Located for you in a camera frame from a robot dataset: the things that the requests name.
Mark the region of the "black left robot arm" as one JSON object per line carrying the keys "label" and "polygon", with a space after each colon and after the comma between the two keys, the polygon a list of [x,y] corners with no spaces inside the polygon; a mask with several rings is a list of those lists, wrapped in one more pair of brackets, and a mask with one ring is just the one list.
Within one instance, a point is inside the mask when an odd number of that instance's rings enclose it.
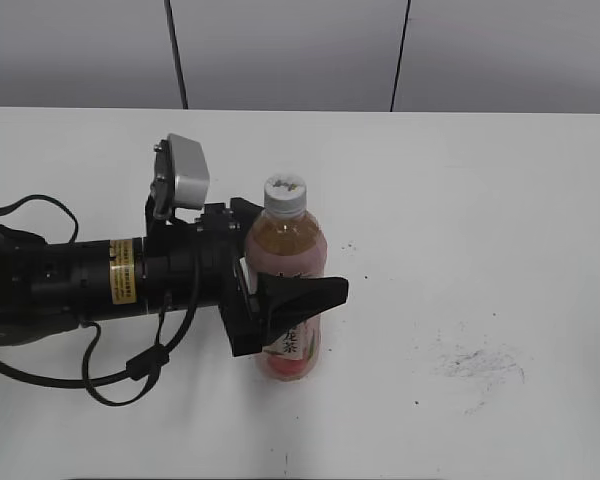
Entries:
{"label": "black left robot arm", "polygon": [[149,219],[143,237],[49,244],[0,225],[0,346],[104,321],[214,305],[234,356],[260,352],[296,325],[345,303],[340,277],[259,274],[241,260],[260,208],[212,203],[192,223]]}

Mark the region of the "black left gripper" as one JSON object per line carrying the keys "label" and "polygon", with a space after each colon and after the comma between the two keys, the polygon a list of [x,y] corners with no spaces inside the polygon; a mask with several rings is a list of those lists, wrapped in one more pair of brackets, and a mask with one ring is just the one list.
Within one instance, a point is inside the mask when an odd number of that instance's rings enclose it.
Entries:
{"label": "black left gripper", "polygon": [[204,205],[199,218],[187,223],[171,216],[152,216],[145,203],[143,240],[147,302],[186,311],[181,326],[166,343],[172,351],[184,339],[199,307],[216,306],[232,355],[260,353],[289,330],[346,303],[349,282],[342,277],[303,278],[257,275],[256,299],[250,298],[241,267],[246,235],[263,207],[242,197],[228,204]]}

